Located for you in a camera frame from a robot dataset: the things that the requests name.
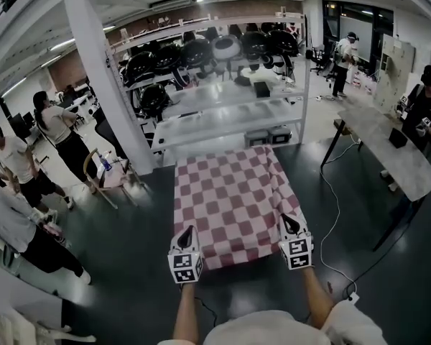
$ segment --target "checkered tablecloth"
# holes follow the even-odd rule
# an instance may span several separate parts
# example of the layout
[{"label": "checkered tablecloth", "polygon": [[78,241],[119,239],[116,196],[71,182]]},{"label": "checkered tablecloth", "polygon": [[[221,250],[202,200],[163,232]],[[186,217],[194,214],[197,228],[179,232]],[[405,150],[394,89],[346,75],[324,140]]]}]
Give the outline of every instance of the checkered tablecloth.
[{"label": "checkered tablecloth", "polygon": [[277,251],[281,213],[305,219],[270,146],[176,164],[175,233],[191,224],[197,227],[210,270]]}]

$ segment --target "bottle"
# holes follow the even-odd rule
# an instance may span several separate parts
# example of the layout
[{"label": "bottle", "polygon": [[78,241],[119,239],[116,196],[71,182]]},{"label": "bottle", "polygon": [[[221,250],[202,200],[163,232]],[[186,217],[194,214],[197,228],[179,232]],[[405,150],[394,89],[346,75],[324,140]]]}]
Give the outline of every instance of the bottle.
[{"label": "bottle", "polygon": [[109,171],[112,167],[108,163],[108,161],[106,160],[106,158],[103,155],[101,155],[99,153],[99,151],[96,151],[96,153],[98,154],[99,160],[101,161],[101,164],[104,166],[104,168],[106,169],[106,171]]}]

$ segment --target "black table leg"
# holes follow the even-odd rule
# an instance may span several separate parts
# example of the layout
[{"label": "black table leg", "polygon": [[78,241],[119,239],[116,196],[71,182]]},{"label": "black table leg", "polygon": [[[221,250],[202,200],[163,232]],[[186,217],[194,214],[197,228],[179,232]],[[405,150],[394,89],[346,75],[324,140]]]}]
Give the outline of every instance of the black table leg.
[{"label": "black table leg", "polygon": [[[411,216],[409,217],[409,219],[407,220],[407,223],[410,224],[412,222],[412,219],[415,217],[415,215],[417,214],[418,210],[420,209],[420,207],[423,204],[423,201],[425,200],[425,197],[420,198],[418,201],[415,201],[412,203],[412,208],[413,208],[413,212],[411,214]],[[388,239],[388,236],[395,230],[395,228],[399,225],[399,223],[401,222],[402,218],[404,216],[396,216],[394,218],[393,223],[389,226],[389,228],[385,231],[385,233],[383,234],[383,236],[380,238],[379,242],[376,244],[376,246],[372,249],[372,252],[375,252],[379,247],[381,247],[381,245],[385,242],[386,239]]]},{"label": "black table leg", "polygon": [[338,138],[340,136],[340,134],[342,134],[343,128],[345,127],[345,122],[342,120],[342,122],[340,123],[340,126],[337,129],[337,132],[335,133],[335,137],[333,138],[332,143],[330,144],[330,147],[328,149],[328,152],[325,154],[323,163],[321,164],[321,169],[323,168],[323,166],[325,165],[325,163],[327,162],[330,154],[333,151],[333,148],[335,147],[335,143],[337,143]]}]

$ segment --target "metal shelving unit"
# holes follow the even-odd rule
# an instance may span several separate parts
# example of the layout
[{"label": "metal shelving unit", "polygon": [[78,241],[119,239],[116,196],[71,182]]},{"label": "metal shelving unit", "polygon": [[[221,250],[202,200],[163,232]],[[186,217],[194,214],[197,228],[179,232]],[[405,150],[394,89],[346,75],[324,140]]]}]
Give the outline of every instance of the metal shelving unit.
[{"label": "metal shelving unit", "polygon": [[[295,22],[302,24],[305,23],[305,17],[303,15],[299,17],[297,17],[297,15],[293,17],[237,17],[204,20],[191,24],[178,25],[178,27],[174,25],[167,29],[141,34],[140,37],[121,45],[114,45],[115,47],[113,50],[115,52],[121,52],[152,40],[159,40],[178,34],[181,35],[188,31],[251,22]],[[301,87],[296,86],[294,88],[288,86],[283,80],[278,80],[277,83],[270,83],[270,97],[268,98],[257,98],[253,86],[238,86],[231,80],[170,93],[171,99],[176,104],[163,111],[165,120],[156,125],[152,151],[172,150],[173,147],[179,147],[184,144],[285,124],[295,125],[298,141],[301,143],[307,116],[310,61],[306,60],[303,56],[292,57],[291,59],[294,62],[305,62],[305,65],[303,65],[305,69],[305,83]],[[274,61],[282,63],[280,56],[274,57]],[[236,71],[238,66],[248,67],[249,64],[252,63],[246,59],[241,59],[232,60],[231,64],[232,71]],[[112,71],[118,72],[115,65],[111,65],[111,69]],[[189,74],[196,74],[199,71],[199,69],[185,70],[185,72]],[[115,79],[123,93],[123,98],[129,107],[131,105],[126,95],[127,91],[132,91],[142,86],[172,78],[172,74],[163,75],[150,80],[144,80],[140,83],[135,83],[132,87],[126,88],[123,86],[119,75],[115,75]],[[192,112],[197,113],[178,117]]]}]

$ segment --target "dark floor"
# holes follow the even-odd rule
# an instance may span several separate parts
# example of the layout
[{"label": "dark floor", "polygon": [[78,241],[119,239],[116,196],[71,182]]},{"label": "dark floor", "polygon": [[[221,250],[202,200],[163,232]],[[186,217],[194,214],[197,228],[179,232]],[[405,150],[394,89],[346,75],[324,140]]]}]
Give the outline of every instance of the dark floor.
[{"label": "dark floor", "polygon": [[[334,155],[350,143],[349,137],[342,137]],[[340,300],[348,281],[319,259],[319,243],[337,214],[335,199],[319,174],[329,144],[330,139],[275,152],[315,238],[318,277]],[[388,191],[379,177],[381,169],[365,147],[360,152],[353,147],[325,166],[340,199],[341,216],[324,244],[324,259],[351,277],[375,262],[404,229],[400,226],[378,252],[371,251],[401,196]],[[138,208],[118,195],[120,209],[115,211],[99,196],[77,190],[79,208],[70,213],[65,229],[73,251],[92,275],[93,286],[77,286],[74,281],[69,285],[71,277],[61,273],[38,279],[40,287],[55,287],[60,296],[77,303],[65,302],[64,324],[76,334],[95,335],[99,345],[157,344],[172,334],[180,298],[167,266],[174,168],[156,170],[143,180],[148,191],[134,190]],[[23,278],[30,270],[25,265],[19,269]],[[206,272],[197,291],[218,314],[218,323],[264,309],[289,311],[299,320],[308,314],[300,273],[289,272],[279,254]],[[358,281],[358,294],[358,308],[380,325],[389,344],[431,344],[431,194],[395,248]],[[198,318],[203,339],[213,318],[201,307]]]}]

